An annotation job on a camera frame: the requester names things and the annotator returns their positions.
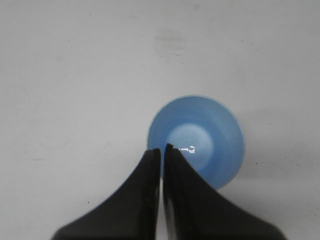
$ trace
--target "translucent blue plastic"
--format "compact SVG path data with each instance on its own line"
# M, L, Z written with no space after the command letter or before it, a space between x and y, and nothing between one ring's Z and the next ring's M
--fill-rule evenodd
M165 105L149 128L147 148L178 148L214 189L237 174L245 142L235 116L221 103L203 96L184 96Z

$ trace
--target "black robot gripper finger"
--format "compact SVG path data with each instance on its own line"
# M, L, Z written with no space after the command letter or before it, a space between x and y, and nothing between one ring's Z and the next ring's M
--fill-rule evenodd
M172 240L286 240L275 226L217 193L170 144L164 156L163 200Z
M59 229L52 240L154 240L161 153L145 151L122 186L98 207Z

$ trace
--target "white surface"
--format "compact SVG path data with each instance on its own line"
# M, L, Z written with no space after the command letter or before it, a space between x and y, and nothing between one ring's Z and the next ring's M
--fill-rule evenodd
M319 66L320 1L0 1L0 238L48 240L94 208L157 110L200 94L246 137L220 193L318 240Z

